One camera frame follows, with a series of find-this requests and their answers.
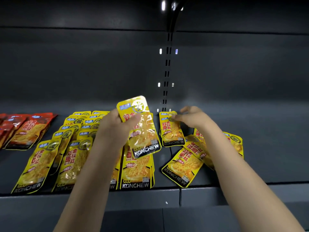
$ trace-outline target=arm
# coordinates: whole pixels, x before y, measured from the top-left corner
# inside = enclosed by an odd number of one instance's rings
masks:
[[[139,120],[137,114],[121,123],[116,109],[101,120],[89,157],[54,232],[100,231],[114,165],[129,131]]]
[[[304,231],[265,182],[242,159],[217,124],[198,107],[185,107],[174,120],[197,128],[205,138],[223,194],[242,231]]]

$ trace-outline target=forearm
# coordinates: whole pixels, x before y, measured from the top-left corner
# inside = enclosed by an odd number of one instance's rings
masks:
[[[54,231],[100,231],[117,154],[94,143]]]
[[[199,127],[199,131],[205,137],[222,191],[243,231],[303,231],[213,121]]]

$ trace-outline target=right hand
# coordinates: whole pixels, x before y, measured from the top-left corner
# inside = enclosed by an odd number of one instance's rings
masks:
[[[174,115],[172,116],[172,119],[176,121],[181,121],[191,128],[199,129],[210,121],[213,122],[209,116],[207,116],[201,109],[196,106],[186,106],[182,108],[180,112],[188,113],[183,115]]]

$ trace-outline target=hand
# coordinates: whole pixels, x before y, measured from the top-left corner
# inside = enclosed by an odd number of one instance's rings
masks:
[[[117,109],[104,116],[100,122],[94,144],[102,145],[108,151],[120,150],[128,140],[130,130],[141,120],[140,114],[135,114],[122,123]]]
[[[174,115],[173,120],[181,121],[191,128],[201,128],[208,122],[213,122],[212,119],[207,116],[201,109],[196,106],[186,106],[180,110],[181,113],[188,112],[184,115]]]

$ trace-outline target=left hand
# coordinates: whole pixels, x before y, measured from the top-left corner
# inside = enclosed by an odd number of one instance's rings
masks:
[[[128,140],[130,130],[134,129],[140,120],[141,115],[135,114],[122,123],[117,109],[112,110],[102,118],[93,145],[101,145],[108,152],[118,152]]]

